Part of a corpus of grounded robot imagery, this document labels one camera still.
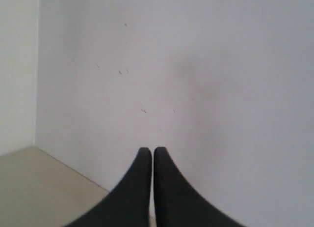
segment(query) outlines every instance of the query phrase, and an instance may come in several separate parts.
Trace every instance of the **beige floor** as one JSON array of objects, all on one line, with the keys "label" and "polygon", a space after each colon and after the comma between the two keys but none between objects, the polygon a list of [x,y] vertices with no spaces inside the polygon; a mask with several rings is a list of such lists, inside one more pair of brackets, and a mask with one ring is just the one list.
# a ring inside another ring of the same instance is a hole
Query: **beige floor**
[{"label": "beige floor", "polygon": [[106,194],[38,148],[0,157],[0,227],[60,227]]}]

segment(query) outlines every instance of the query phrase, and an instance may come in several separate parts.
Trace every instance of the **white wall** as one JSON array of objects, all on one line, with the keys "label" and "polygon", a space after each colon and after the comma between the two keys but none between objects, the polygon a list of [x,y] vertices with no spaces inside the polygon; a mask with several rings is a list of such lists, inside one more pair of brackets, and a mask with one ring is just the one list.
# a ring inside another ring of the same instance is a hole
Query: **white wall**
[{"label": "white wall", "polygon": [[313,4],[41,0],[37,145],[108,189],[165,145],[247,226],[312,226]]},{"label": "white wall", "polygon": [[38,0],[0,0],[0,155],[33,144]]}]

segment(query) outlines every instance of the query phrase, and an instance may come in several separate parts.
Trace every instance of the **floor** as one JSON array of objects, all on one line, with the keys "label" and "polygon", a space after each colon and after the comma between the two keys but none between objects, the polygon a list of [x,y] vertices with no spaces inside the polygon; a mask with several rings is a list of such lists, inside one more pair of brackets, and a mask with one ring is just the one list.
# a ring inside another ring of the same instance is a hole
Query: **floor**
[{"label": "floor", "polygon": [[38,148],[0,157],[1,227],[64,226],[107,193]]}]

